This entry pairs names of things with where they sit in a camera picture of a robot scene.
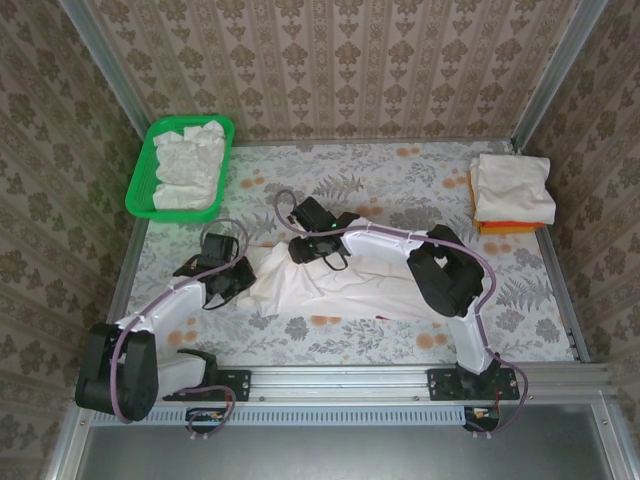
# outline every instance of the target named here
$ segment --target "floral tablecloth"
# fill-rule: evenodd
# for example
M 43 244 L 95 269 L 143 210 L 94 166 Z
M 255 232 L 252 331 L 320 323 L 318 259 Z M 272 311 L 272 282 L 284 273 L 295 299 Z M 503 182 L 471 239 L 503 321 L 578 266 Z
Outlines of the floral tablecloth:
M 469 162 L 479 153 L 507 152 L 506 142 L 238 147 L 232 150 L 220 216 L 242 220 L 254 245 L 286 241 L 291 235 L 278 224 L 271 203 L 278 190 L 289 188 L 300 199 L 313 195 L 336 215 L 355 211 L 376 223 L 412 230 L 449 225 L 496 270 L 497 294 L 484 313 L 496 351 L 516 361 L 572 360 L 535 235 L 480 237 L 471 225 Z M 284 212 L 289 208 L 282 205 Z M 158 294 L 172 272 L 199 251 L 201 228 L 150 223 L 130 312 Z M 228 226 L 218 231 L 237 234 Z M 164 351 L 188 346 L 215 353 L 223 365 L 455 361 L 446 324 L 261 317 L 233 304 L 214 312 L 200 310 L 157 341 Z

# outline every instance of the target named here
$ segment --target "white cloth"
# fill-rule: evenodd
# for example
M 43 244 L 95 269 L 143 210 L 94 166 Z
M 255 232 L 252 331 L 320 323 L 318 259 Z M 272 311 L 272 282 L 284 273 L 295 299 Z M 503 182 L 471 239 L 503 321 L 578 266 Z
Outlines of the white cloth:
M 153 194 L 157 210 L 202 210 L 218 190 L 225 139 L 222 125 L 185 127 L 184 137 L 166 132 L 153 139 L 157 147 L 160 184 Z
M 471 187 L 480 222 L 553 224 L 556 204 L 545 188 L 548 158 L 481 154 L 471 161 Z
M 297 265 L 288 244 L 251 247 L 247 254 L 257 280 L 238 297 L 238 307 L 261 315 L 281 313 L 329 317 L 442 321 L 432 310 L 406 264 L 394 265 L 374 257 L 347 257 L 349 267 L 331 270 L 322 260 Z M 328 258 L 340 268 L 337 255 Z

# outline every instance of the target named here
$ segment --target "green basket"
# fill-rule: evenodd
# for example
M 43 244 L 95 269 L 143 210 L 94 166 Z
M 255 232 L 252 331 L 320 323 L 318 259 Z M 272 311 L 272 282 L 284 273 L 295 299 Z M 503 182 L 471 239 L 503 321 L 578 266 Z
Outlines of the green basket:
M 220 178 L 218 179 L 218 192 L 213 204 L 204 210 L 156 210 L 153 204 L 153 194 L 156 186 L 160 183 L 156 177 L 158 169 L 158 158 L 156 147 L 153 145 L 153 138 L 161 133 L 176 132 L 182 135 L 185 127 L 201 127 L 211 120 L 216 120 L 226 136 L 224 158 L 220 166 Z M 198 116 L 175 116 L 166 117 L 155 122 L 149 128 L 144 139 L 138 163 L 133 171 L 129 190 L 125 198 L 125 205 L 129 212 L 140 218 L 150 218 L 161 223 L 208 223 L 218 216 L 222 197 L 224 197 L 224 186 L 227 179 L 227 167 L 231 154 L 231 144 L 235 127 L 233 122 L 227 117 L 219 115 L 198 115 Z

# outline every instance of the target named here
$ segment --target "ventilation grille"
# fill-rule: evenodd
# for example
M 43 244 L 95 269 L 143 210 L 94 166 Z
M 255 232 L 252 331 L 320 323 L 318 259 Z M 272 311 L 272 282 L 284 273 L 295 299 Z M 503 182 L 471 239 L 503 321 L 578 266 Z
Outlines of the ventilation grille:
M 187 410 L 194 407 L 156 407 L 132 425 L 186 425 Z M 464 425 L 464 407 L 253 407 L 239 406 L 228 425 L 331 426 L 331 425 Z M 194 422 L 211 425 L 212 422 Z M 91 426 L 126 426 L 113 415 L 96 412 Z

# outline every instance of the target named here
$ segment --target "damask wallpaper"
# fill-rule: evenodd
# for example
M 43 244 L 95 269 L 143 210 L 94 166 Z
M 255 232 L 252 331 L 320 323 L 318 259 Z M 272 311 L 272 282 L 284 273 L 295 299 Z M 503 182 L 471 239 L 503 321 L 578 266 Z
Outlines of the damask wallpaper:
M 509 137 L 577 0 L 90 0 L 148 117 L 240 141 Z
M 640 440 L 640 2 L 608 3 L 529 150 L 552 160 L 565 279 Z
M 55 0 L 0 1 L 0 478 L 47 467 L 132 226 L 140 142 Z

